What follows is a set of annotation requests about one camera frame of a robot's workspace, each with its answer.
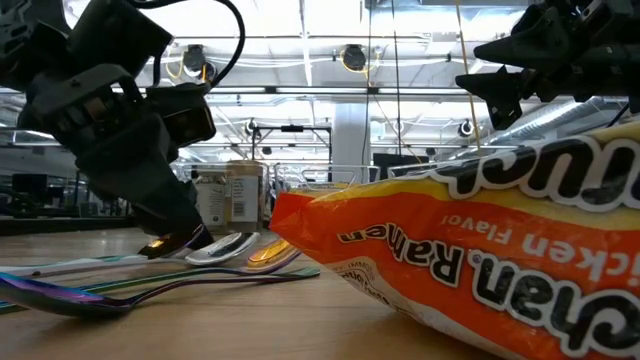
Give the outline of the overhead light bar rail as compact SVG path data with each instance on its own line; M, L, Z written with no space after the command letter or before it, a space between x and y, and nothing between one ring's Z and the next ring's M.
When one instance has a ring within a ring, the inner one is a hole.
M216 87L212 94L318 94L318 95L466 95L462 88L440 87L294 87L294 86L254 86L254 87Z

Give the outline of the rainbow spoon teal handle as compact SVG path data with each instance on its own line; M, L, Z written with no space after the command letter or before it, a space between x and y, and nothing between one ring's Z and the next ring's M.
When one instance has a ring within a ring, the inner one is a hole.
M180 262L187 254L213 242L208 230L200 225L193 231L178 232L152 240L136 254L80 258L31 266L0 266L0 273L38 278L97 269Z

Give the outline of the orange chicken ramen pack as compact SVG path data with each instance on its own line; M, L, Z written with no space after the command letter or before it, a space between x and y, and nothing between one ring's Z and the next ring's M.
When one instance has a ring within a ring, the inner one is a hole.
M282 193L271 228L361 292L498 356L640 360L640 121Z

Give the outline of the white lid seasoning jar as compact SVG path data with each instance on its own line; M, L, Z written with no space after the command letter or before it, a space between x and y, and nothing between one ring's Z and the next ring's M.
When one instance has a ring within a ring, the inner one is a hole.
M226 177L221 172L199 172L195 180L197 208L211 233L226 230Z

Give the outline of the silver spoon blue handle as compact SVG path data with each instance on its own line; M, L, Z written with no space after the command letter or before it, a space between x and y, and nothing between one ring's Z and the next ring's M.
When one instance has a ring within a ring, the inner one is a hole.
M89 271L98 268L113 268L154 263L183 263L192 266L223 264L251 248L260 238L257 232L232 233L198 250L180 250L168 257L149 259L143 255L107 256L82 258L47 265L31 266L22 271L22 276L40 277L58 273Z

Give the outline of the tan lid seasoning jar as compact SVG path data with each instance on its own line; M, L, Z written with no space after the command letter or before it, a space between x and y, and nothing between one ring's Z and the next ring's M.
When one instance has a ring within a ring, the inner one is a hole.
M250 160L234 160L230 170L230 220L228 225L237 232L259 232L264 209L264 168Z

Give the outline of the black table rig frame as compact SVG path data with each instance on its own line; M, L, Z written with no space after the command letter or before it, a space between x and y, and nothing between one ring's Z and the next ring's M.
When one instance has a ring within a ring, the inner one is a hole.
M0 218L0 237L40 233L109 230L131 228L136 224L128 217L95 218Z

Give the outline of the rainbow spoon green handle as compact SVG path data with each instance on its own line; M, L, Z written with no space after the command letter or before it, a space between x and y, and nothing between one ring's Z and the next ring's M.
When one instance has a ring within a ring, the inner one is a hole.
M278 238L263 248L249 255L240 268L228 268L223 264L213 266L192 266L190 270L146 276L110 283L77 287L94 294L111 298L128 298L146 290L162 286L178 280L214 279L245 275L279 274L279 270L287 266L300 251L282 238ZM0 300L0 314L16 311L22 307Z

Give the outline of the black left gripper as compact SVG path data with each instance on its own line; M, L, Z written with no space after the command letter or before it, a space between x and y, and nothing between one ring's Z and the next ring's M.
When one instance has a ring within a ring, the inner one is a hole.
M71 151L95 188L131 203L145 232L162 236L202 224L193 192L169 166L174 141L161 108L122 66L47 69L25 97L17 127L47 133Z

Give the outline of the white pillar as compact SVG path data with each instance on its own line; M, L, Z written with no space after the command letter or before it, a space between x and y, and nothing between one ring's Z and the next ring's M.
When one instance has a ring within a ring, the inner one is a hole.
M337 104L332 123L333 162L338 165L369 165L370 156L367 104Z

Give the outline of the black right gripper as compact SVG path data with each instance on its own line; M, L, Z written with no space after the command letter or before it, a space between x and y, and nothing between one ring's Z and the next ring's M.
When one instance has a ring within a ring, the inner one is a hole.
M567 95L640 103L640 0L543 0L509 36L477 46L474 55L522 67L523 94L545 102ZM494 130L507 130L523 114L519 80L501 66L455 82L485 101Z

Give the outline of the rainbow spoon purple bowl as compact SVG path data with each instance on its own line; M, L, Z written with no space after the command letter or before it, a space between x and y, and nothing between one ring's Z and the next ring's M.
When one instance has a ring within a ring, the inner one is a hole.
M0 275L0 300L32 310L82 319L116 318L130 313L137 305L163 293L181 287L204 284L271 284L318 277L313 267L297 271L266 275L245 275L214 279L178 280L146 290L128 298L111 298L78 288Z

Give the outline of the dark background monitor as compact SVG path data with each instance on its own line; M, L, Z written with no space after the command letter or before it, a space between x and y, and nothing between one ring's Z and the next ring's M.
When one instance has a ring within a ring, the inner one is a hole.
M15 173L12 175L12 189L18 193L23 193L32 199L43 202L47 196L46 174L35 173Z

